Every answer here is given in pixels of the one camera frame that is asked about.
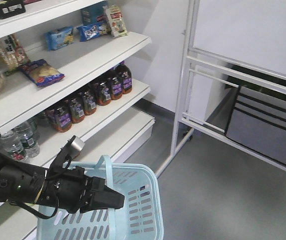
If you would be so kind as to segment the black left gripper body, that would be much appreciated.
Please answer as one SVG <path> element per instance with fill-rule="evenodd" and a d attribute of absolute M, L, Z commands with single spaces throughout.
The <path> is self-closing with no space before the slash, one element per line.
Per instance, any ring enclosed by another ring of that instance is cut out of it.
<path fill-rule="evenodd" d="M 36 204 L 64 209 L 69 213 L 107 209 L 108 187 L 105 179 L 90 177 L 84 172 L 83 168 L 77 167 L 47 181 Z"/>

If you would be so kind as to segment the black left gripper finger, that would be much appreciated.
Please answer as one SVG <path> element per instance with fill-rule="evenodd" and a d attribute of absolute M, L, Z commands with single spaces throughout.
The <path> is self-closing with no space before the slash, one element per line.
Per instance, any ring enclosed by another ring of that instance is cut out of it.
<path fill-rule="evenodd" d="M 102 191 L 88 191 L 80 207 L 80 213 L 94 210 L 121 209 L 124 207 L 125 196 L 107 186 Z"/>

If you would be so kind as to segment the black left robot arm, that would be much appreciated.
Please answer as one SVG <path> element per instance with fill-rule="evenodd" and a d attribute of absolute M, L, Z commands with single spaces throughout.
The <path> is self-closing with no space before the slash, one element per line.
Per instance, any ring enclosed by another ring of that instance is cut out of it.
<path fill-rule="evenodd" d="M 0 153 L 0 202 L 19 206 L 42 219 L 49 216 L 29 204 L 53 207 L 56 211 L 64 209 L 70 214 L 122 208 L 124 195 L 109 188 L 105 179 L 85 175 L 85 169 L 80 166 L 70 168 L 84 145 L 73 136 L 49 168 L 13 160 Z"/>

